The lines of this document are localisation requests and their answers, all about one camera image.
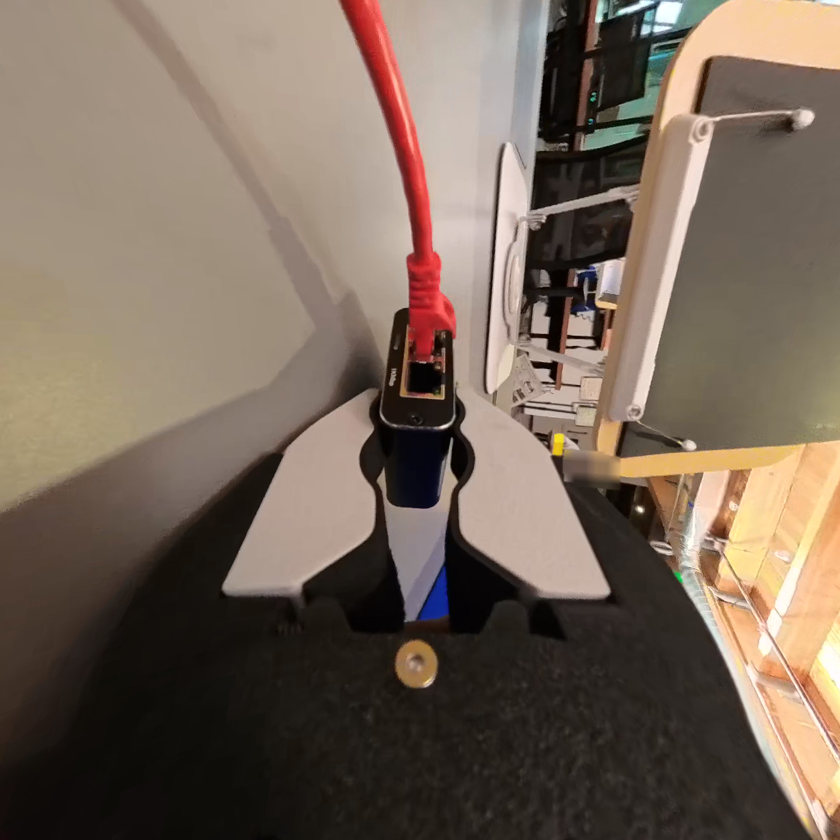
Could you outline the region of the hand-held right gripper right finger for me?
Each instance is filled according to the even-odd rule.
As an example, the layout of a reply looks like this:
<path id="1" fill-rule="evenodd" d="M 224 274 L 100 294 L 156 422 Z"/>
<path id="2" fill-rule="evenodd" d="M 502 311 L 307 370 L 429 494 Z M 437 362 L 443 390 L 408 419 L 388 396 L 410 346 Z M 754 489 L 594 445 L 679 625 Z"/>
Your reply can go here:
<path id="1" fill-rule="evenodd" d="M 448 618 L 478 634 L 494 608 L 560 634 L 556 605 L 603 606 L 610 584 L 549 451 L 468 387 L 456 396 L 448 510 Z"/>

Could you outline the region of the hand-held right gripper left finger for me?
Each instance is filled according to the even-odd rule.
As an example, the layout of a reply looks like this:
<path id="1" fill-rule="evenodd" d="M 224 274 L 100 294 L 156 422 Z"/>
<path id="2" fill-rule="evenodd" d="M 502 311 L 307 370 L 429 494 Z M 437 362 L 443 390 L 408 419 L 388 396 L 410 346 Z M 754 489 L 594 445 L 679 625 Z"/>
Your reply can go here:
<path id="1" fill-rule="evenodd" d="M 391 633 L 404 600 L 378 479 L 384 468 L 371 388 L 283 452 L 222 585 L 228 597 L 336 602 L 350 627 Z"/>

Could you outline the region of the black ethernet splitter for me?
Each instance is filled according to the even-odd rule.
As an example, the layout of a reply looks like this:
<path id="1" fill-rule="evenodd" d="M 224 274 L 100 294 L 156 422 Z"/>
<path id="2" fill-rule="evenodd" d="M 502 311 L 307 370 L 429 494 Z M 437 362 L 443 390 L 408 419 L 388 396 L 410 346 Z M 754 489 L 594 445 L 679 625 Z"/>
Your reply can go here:
<path id="1" fill-rule="evenodd" d="M 428 509 L 440 498 L 456 420 L 452 334 L 437 331 L 426 360 L 414 351 L 403 308 L 394 315 L 380 397 L 385 492 L 395 507 Z"/>

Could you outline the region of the white mounting bar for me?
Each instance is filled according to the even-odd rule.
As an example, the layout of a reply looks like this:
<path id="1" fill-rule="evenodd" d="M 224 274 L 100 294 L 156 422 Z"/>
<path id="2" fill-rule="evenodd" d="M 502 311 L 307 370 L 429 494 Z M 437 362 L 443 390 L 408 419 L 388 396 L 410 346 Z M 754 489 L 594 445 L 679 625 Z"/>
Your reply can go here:
<path id="1" fill-rule="evenodd" d="M 611 355 L 605 415 L 613 422 L 644 416 L 715 124 L 704 115 L 673 118 L 658 138 L 654 159 L 645 165 L 619 298 L 621 336 Z"/>

